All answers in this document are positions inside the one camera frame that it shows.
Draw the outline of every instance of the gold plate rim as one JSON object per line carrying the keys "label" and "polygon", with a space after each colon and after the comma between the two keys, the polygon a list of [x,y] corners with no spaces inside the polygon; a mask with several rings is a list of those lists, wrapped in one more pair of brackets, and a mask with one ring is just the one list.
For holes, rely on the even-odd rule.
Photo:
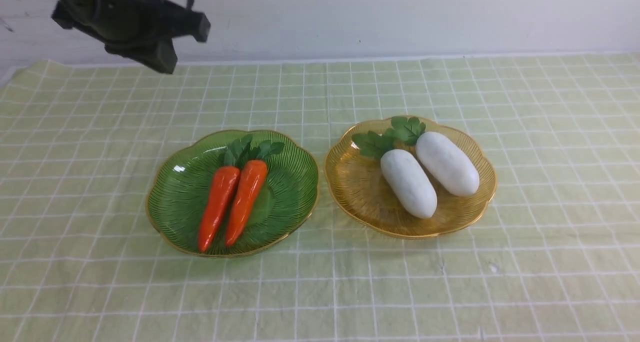
{"label": "gold plate rim", "polygon": [[[270,242],[268,244],[265,244],[264,246],[261,246],[259,248],[254,249],[254,250],[246,251],[246,252],[243,252],[243,253],[231,253],[231,254],[219,254],[219,253],[217,253],[217,254],[204,254],[204,253],[195,253],[195,252],[192,252],[192,251],[188,251],[188,250],[185,250],[185,249],[173,244],[173,242],[171,242],[166,237],[166,235],[164,235],[164,233],[162,233],[162,232],[160,232],[160,230],[158,230],[158,226],[156,225],[156,222],[153,220],[153,218],[151,217],[151,213],[149,212],[149,197],[151,196],[151,192],[153,191],[153,189],[155,189],[156,185],[158,184],[158,176],[160,176],[160,170],[162,169],[162,166],[164,166],[169,160],[171,160],[174,156],[176,156],[176,155],[178,155],[180,153],[183,153],[183,152],[185,152],[185,151],[187,151],[189,149],[194,148],[199,143],[201,143],[203,140],[208,139],[209,137],[212,137],[212,136],[217,135],[219,133],[226,133],[226,132],[240,132],[240,133],[270,132],[270,133],[277,133],[279,135],[282,135],[286,139],[288,139],[296,148],[301,149],[303,152],[307,153],[307,155],[311,156],[311,159],[313,159],[313,164],[315,165],[315,169],[316,169],[317,175],[318,175],[318,181],[315,184],[315,192],[316,192],[315,193],[315,201],[313,202],[313,206],[311,206],[311,210],[309,210],[309,213],[304,218],[300,219],[300,221],[297,223],[297,225],[291,231],[289,231],[288,233],[283,234],[281,237],[279,237],[275,241]],[[151,188],[146,193],[146,198],[144,199],[144,212],[146,213],[146,219],[147,219],[147,221],[149,221],[149,224],[151,224],[151,227],[153,227],[153,229],[156,232],[158,232],[158,235],[160,235],[160,237],[162,237],[164,242],[166,244],[168,244],[174,250],[179,251],[179,252],[184,253],[184,254],[188,254],[188,255],[196,256],[196,257],[202,257],[202,258],[231,259],[231,258],[240,258],[240,257],[253,256],[254,254],[261,253],[262,251],[265,251],[266,249],[269,249],[269,248],[275,246],[276,244],[279,244],[279,242],[282,242],[282,240],[284,240],[287,237],[289,237],[292,233],[297,231],[306,221],[308,221],[308,219],[310,219],[311,215],[313,214],[313,212],[315,212],[316,208],[318,207],[318,202],[319,201],[320,201],[320,166],[318,165],[318,161],[314,157],[313,153],[309,152],[306,148],[304,148],[300,144],[298,144],[298,142],[296,142],[292,137],[290,137],[289,135],[286,135],[286,134],[284,134],[282,132],[279,132],[278,130],[273,130],[273,129],[256,129],[256,130],[223,129],[223,130],[218,130],[217,132],[213,132],[213,133],[209,133],[207,135],[204,135],[204,137],[201,137],[200,139],[198,139],[194,143],[190,144],[189,146],[186,146],[185,148],[181,148],[181,149],[175,151],[174,153],[171,153],[171,155],[169,157],[165,158],[162,161],[162,163],[159,165],[157,171],[155,172],[155,176],[153,178],[153,184],[151,184]]]}
{"label": "gold plate rim", "polygon": [[482,156],[482,158],[489,164],[489,166],[491,167],[491,173],[494,176],[494,183],[493,183],[493,187],[491,189],[491,194],[489,196],[489,198],[487,198],[487,200],[484,203],[484,207],[482,208],[482,211],[480,213],[478,213],[478,215],[472,219],[471,221],[469,221],[468,223],[461,225],[461,226],[457,226],[456,228],[451,228],[449,230],[444,230],[441,232],[435,232],[435,233],[429,233],[429,234],[419,234],[419,235],[413,235],[413,234],[402,234],[402,233],[394,233],[394,232],[390,232],[388,230],[385,230],[384,228],[379,228],[378,226],[375,226],[373,224],[371,224],[370,222],[366,221],[365,219],[361,219],[358,216],[355,216],[353,213],[351,213],[348,209],[345,208],[345,206],[343,206],[341,203],[338,202],[338,198],[336,197],[336,195],[334,194],[334,189],[332,187],[332,183],[331,183],[331,177],[329,176],[329,173],[327,173],[328,171],[328,164],[329,164],[329,156],[331,155],[332,151],[336,150],[338,148],[338,146],[340,144],[342,144],[343,140],[347,137],[347,135],[350,134],[350,132],[352,132],[353,130],[355,130],[356,128],[358,128],[361,125],[364,124],[369,124],[369,123],[384,123],[384,122],[389,122],[391,123],[391,118],[383,118],[383,119],[368,119],[366,121],[361,121],[359,123],[354,124],[353,126],[351,126],[350,128],[348,128],[340,137],[340,139],[338,140],[338,142],[336,142],[335,144],[333,144],[331,146],[331,148],[329,148],[329,151],[327,151],[326,155],[324,156],[324,168],[323,168],[323,173],[324,173],[324,178],[325,180],[327,180],[327,185],[329,188],[329,194],[331,195],[331,198],[333,199],[334,203],[336,205],[338,205],[338,207],[345,212],[349,217],[351,217],[352,219],[354,219],[356,222],[367,226],[368,228],[371,228],[372,230],[377,231],[378,233],[382,233],[383,235],[387,235],[389,237],[394,237],[394,238],[400,238],[402,240],[425,240],[425,239],[430,239],[430,238],[436,238],[442,235],[448,235],[450,233],[454,233],[460,230],[464,230],[465,228],[468,228],[469,226],[475,224],[477,221],[479,221],[487,212],[487,209],[489,208],[489,204],[491,203],[491,201],[494,199],[494,196],[496,196],[496,191],[498,190],[498,174],[496,174],[496,169],[494,168],[494,165],[491,164],[491,161],[487,158],[487,155],[485,155],[485,151],[482,150],[482,148],[480,148],[480,144],[478,144],[478,141],[476,141],[473,137],[471,137],[471,135],[467,134],[466,132],[463,132],[462,130],[459,130],[457,128],[454,127],[450,127],[448,125],[443,125],[440,124],[436,121],[434,121],[433,119],[430,118],[425,118],[425,117],[420,117],[420,116],[414,116],[411,114],[404,114],[404,115],[398,115],[398,116],[402,116],[402,117],[407,117],[407,118],[412,118],[412,117],[417,117],[419,119],[421,119],[422,121],[428,121],[440,128],[446,128],[449,130],[453,130],[455,132],[461,133],[462,135],[466,135],[467,137],[469,137],[469,139],[471,139],[471,141],[473,141],[473,143],[475,144],[475,146],[478,148],[478,150],[480,150],[480,155]]}

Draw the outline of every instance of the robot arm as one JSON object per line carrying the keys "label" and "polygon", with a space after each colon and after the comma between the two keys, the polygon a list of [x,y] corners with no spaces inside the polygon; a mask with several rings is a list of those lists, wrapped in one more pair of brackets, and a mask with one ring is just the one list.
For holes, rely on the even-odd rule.
{"label": "robot arm", "polygon": [[52,18],[102,42],[107,53],[172,74],[178,62],[173,39],[190,35],[204,43],[209,35],[209,20],[192,5],[194,0],[186,7],[170,0],[59,0]]}

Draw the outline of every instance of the table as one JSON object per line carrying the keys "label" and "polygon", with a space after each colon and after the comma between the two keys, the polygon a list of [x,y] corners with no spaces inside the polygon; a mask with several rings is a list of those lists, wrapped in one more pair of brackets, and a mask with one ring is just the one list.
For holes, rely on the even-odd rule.
{"label": "table", "polygon": [[[640,55],[40,61],[0,111],[0,341],[640,340]],[[207,134],[275,129],[322,169],[347,128],[404,114],[494,164],[475,225],[386,237],[324,178],[312,217],[253,257],[190,257],[147,220],[157,168]]]}

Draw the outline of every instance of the plate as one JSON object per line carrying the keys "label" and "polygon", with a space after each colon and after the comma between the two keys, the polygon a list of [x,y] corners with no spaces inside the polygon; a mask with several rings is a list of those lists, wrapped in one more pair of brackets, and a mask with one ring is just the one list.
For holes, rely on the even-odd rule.
{"label": "plate", "polygon": [[[406,212],[382,176],[380,161],[360,156],[352,144],[355,133],[373,131],[382,134],[391,128],[391,118],[356,124],[329,150],[324,162],[329,191],[344,212],[380,233],[409,240],[438,237],[471,226],[483,216],[498,188],[496,171],[473,138],[461,130],[418,118],[427,126],[426,131],[445,135],[466,153],[480,175],[478,191],[473,196],[458,197],[447,192],[427,172],[438,196],[438,207],[429,219]],[[416,155],[414,147],[399,144],[398,148]]]}
{"label": "plate", "polygon": [[[201,253],[197,237],[213,173],[222,166],[226,146],[247,133],[252,145],[283,142],[282,153],[266,162],[269,174],[240,238],[227,248],[227,221],[215,234],[212,247]],[[247,256],[282,241],[299,228],[318,203],[320,169],[311,153],[274,130],[223,130],[207,135],[169,157],[160,167],[146,199],[151,225],[170,246],[208,258]]]}

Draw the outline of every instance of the white radish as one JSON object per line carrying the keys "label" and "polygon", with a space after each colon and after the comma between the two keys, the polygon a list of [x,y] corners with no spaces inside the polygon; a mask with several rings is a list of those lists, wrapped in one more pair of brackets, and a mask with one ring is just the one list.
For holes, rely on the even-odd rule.
{"label": "white radish", "polygon": [[418,160],[450,194],[469,197],[478,191],[480,176],[469,157],[446,135],[425,132],[415,145]]}
{"label": "white radish", "polygon": [[382,155],[380,168],[382,176],[407,212],[419,219],[434,216],[438,197],[414,155],[402,149],[389,150]]}

